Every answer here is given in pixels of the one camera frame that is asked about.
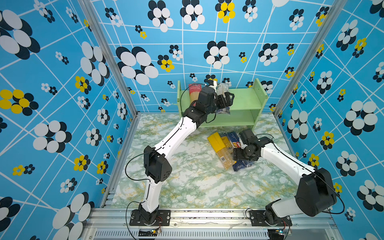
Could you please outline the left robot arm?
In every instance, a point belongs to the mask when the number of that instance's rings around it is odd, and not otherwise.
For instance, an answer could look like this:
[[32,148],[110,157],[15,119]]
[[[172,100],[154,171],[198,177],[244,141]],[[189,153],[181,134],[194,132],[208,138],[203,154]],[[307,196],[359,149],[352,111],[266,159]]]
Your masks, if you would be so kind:
[[149,182],[146,185],[144,199],[139,203],[140,217],[146,224],[152,224],[157,218],[162,186],[172,172],[169,162],[175,150],[210,114],[232,106],[235,95],[230,92],[218,94],[215,87],[203,87],[198,99],[184,111],[181,120],[173,130],[155,147],[144,149],[144,168]]

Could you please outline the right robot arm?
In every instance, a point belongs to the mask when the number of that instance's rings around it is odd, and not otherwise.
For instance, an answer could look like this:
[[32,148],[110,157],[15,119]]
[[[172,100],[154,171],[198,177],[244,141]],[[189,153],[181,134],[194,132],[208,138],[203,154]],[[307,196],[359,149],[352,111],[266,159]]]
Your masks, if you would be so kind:
[[240,132],[243,148],[234,149],[235,160],[263,158],[286,173],[298,186],[294,197],[276,200],[266,206],[265,222],[277,225],[283,218],[305,214],[314,217],[337,203],[331,174],[324,168],[308,166],[279,148],[268,137],[258,138],[250,129]]

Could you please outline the clear white-label spaghetti bag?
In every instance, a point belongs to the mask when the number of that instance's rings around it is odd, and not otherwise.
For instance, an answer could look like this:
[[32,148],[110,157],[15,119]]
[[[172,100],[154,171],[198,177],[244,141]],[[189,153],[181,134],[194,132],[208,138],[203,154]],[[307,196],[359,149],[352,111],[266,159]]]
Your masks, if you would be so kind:
[[[219,84],[216,89],[217,95],[224,94],[225,92],[229,92],[229,85],[228,84]],[[224,108],[224,109],[217,109],[217,114],[230,114],[230,107]]]

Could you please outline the blue clear spaghetti bag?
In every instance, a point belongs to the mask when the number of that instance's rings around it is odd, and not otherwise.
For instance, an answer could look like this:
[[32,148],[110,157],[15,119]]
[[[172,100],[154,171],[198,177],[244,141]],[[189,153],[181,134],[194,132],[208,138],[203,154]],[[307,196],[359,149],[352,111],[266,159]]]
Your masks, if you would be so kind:
[[229,140],[228,136],[226,134],[221,134],[220,137],[221,137],[222,141],[224,142],[224,145],[226,146],[229,153],[232,154],[234,146],[233,146],[232,142]]

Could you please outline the yellow top spaghetti bag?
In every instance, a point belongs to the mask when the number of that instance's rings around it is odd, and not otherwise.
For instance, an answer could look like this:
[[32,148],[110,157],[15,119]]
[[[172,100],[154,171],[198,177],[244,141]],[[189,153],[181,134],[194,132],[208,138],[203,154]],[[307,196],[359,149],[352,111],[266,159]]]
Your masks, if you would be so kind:
[[215,153],[219,157],[220,162],[222,163],[225,170],[232,168],[235,161],[233,160],[233,154],[230,154],[227,150],[224,142],[222,141],[220,134],[218,132],[210,135],[207,140],[214,149]]

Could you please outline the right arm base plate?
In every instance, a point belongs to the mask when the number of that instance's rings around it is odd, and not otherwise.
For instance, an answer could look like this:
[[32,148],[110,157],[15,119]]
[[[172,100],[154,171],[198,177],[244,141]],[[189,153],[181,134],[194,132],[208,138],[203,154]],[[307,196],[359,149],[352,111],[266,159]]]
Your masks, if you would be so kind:
[[253,227],[291,227],[292,221],[289,216],[279,218],[266,210],[246,210],[246,217],[251,221]]

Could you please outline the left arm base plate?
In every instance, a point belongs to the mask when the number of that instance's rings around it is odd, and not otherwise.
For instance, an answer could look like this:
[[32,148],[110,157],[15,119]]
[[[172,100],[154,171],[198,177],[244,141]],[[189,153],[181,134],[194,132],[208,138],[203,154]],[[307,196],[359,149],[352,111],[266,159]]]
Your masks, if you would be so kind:
[[130,226],[139,227],[159,227],[169,226],[171,220],[170,210],[157,210],[149,214],[146,211],[133,210],[131,219],[129,221]]

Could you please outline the red spaghetti bag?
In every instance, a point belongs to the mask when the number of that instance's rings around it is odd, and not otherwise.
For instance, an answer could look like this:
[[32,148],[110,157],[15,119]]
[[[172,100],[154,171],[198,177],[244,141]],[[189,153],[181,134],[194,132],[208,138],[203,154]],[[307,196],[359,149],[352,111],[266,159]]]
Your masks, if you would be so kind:
[[190,102],[194,102],[198,99],[202,85],[200,84],[189,84]]

